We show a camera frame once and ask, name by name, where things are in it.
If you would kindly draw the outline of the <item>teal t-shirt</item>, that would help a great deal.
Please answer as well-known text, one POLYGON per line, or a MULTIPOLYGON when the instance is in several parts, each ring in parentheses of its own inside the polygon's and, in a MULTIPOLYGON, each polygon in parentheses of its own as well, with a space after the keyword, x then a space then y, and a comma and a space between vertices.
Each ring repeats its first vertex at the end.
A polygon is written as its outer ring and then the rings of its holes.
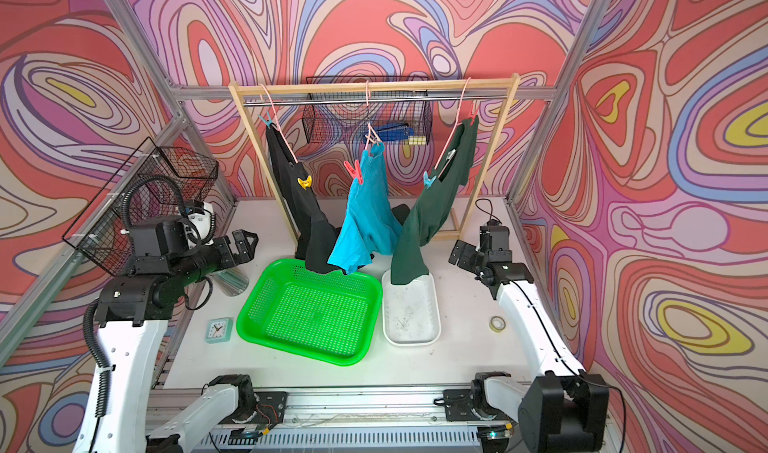
POLYGON ((374 156, 363 151, 361 163, 364 184, 353 181, 341 231, 328 262, 345 274, 352 274, 372 262, 371 255, 392 255, 402 231, 388 198, 388 181, 383 143, 374 156))

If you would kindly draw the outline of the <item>red clothespin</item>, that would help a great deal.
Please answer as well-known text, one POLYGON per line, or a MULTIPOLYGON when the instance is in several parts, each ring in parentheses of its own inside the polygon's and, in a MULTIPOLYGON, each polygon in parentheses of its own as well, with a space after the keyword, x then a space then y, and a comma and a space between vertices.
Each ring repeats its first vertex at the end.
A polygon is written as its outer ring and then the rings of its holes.
POLYGON ((347 173, 351 176, 353 181, 357 181, 360 185, 364 184, 364 177, 362 173, 361 163, 359 160, 355 160, 353 163, 344 161, 343 166, 347 173))

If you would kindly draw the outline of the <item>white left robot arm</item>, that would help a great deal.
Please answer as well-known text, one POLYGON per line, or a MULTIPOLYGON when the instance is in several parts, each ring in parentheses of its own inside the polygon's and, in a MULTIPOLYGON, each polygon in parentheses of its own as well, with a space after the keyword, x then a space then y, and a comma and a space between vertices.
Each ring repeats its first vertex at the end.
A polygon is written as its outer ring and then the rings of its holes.
POLYGON ((132 247, 122 273, 113 277, 82 318, 83 337, 96 361, 77 452, 190 452, 223 421, 248 421, 258 400, 247 374, 220 375, 181 413, 152 432, 146 415, 156 356, 178 302, 188 286, 210 283, 211 274, 248 263, 258 236, 202 236, 189 218, 183 194, 165 175, 137 180, 122 196, 121 219, 132 247), (135 223, 133 197, 162 183, 178 212, 135 223))

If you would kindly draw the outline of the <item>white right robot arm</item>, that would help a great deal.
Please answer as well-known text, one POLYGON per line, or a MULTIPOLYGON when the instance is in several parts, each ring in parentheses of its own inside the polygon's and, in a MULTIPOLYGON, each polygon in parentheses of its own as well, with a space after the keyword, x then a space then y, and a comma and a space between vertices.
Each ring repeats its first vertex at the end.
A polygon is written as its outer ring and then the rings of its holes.
MULTIPOLYGON (((508 420, 531 452, 598 451, 611 387, 600 375, 586 373, 558 335, 529 269, 513 259, 509 235, 490 219, 480 228, 478 245, 457 241, 449 261, 489 289, 505 313, 489 324, 514 328, 532 380, 522 386, 506 372, 479 372, 469 387, 446 389, 433 403, 449 422, 508 420)), ((373 325, 352 279, 278 260, 262 273, 239 313, 237 333, 260 346, 350 366, 369 345, 373 325)))

